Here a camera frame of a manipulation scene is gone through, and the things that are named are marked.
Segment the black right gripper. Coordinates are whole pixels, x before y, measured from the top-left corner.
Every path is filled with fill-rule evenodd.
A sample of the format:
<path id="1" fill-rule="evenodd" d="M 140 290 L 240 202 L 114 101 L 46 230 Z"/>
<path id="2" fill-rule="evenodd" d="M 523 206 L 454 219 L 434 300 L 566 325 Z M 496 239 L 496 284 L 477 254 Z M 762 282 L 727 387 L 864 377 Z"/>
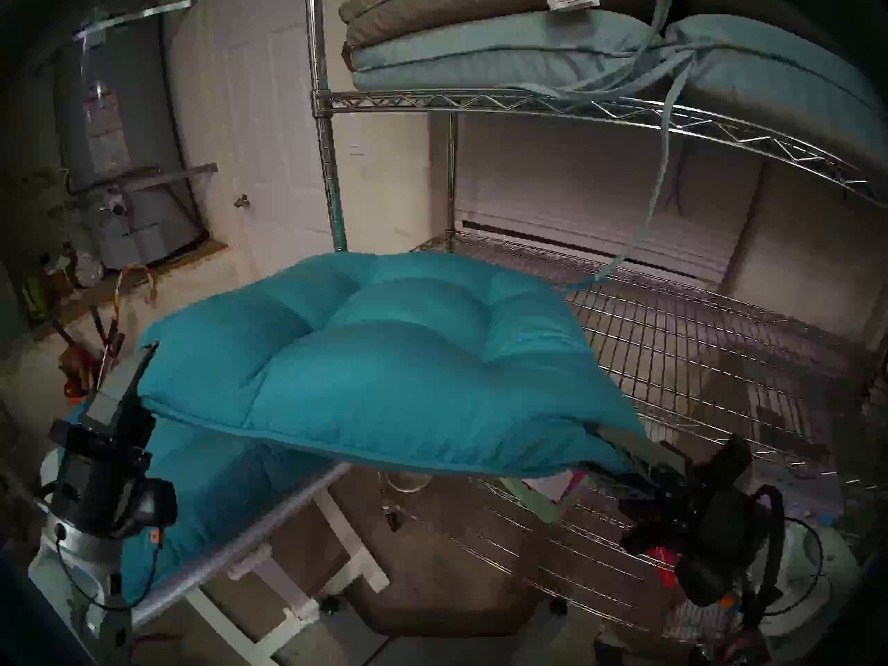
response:
<path id="1" fill-rule="evenodd" d="M 768 608 L 783 596 L 777 586 L 785 544 L 780 490 L 762 485 L 752 495 L 736 482 L 753 462 L 750 444 L 733 434 L 705 463 L 693 463 L 668 442 L 600 425 L 598 437 L 643 471 L 647 493 L 622 498 L 618 510 L 633 522 L 621 546 L 631 554 L 662 548 L 677 554 L 674 574 L 695 606 L 726 597 L 766 550 L 757 590 L 742 590 L 742 608 Z"/>

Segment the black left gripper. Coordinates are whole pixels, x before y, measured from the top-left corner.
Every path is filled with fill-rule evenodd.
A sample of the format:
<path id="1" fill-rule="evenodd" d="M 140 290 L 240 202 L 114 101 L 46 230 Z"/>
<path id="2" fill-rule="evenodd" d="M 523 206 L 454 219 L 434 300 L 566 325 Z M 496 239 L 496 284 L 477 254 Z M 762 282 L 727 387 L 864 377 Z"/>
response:
<path id="1" fill-rule="evenodd" d="M 145 528 L 165 530 L 178 519 L 174 485 L 146 475 L 155 418 L 138 401 L 138 383 L 158 346 L 140 346 L 120 360 L 87 399 L 78 422 L 51 425 L 60 464 L 38 496 L 49 496 L 49 511 L 79 532 L 125 539 Z"/>

